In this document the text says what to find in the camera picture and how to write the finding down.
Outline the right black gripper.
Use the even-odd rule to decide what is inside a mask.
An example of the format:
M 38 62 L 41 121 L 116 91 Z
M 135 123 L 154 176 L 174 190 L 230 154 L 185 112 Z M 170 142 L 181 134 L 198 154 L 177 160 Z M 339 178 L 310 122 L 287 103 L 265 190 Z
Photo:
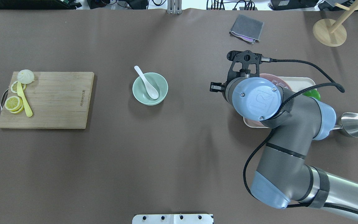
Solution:
M 262 54 L 253 53 L 250 50 L 246 51 L 230 51 L 227 53 L 227 59 L 232 62 L 231 67 L 227 73 L 227 79 L 225 83 L 211 82 L 210 92 L 222 92 L 224 93 L 227 85 L 235 78 L 239 77 L 260 77 L 259 65 L 262 61 Z M 239 71 L 234 71 L 233 68 L 236 63 L 241 64 Z

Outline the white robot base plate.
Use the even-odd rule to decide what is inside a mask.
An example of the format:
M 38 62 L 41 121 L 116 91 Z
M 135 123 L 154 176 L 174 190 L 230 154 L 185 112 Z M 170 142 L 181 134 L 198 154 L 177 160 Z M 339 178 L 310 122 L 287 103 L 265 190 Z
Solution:
M 212 214 L 138 214 L 132 224 L 214 224 Z

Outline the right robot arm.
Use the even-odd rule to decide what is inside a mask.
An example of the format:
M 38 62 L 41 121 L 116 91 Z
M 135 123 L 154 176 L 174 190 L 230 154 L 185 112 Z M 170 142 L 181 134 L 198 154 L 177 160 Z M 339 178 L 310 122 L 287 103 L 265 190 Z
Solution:
M 274 59 L 250 50 L 230 51 L 227 59 L 232 65 L 226 82 L 211 82 L 210 91 L 221 92 L 242 117 L 271 129 L 244 165 L 243 181 L 249 194 L 276 209 L 322 209 L 358 221 L 358 183 L 305 164 L 312 141 L 326 138 L 337 117 L 331 106 L 304 92 L 334 86 L 344 93 L 344 87 L 303 60 Z M 329 82 L 293 92 L 261 78 L 263 62 L 308 64 Z

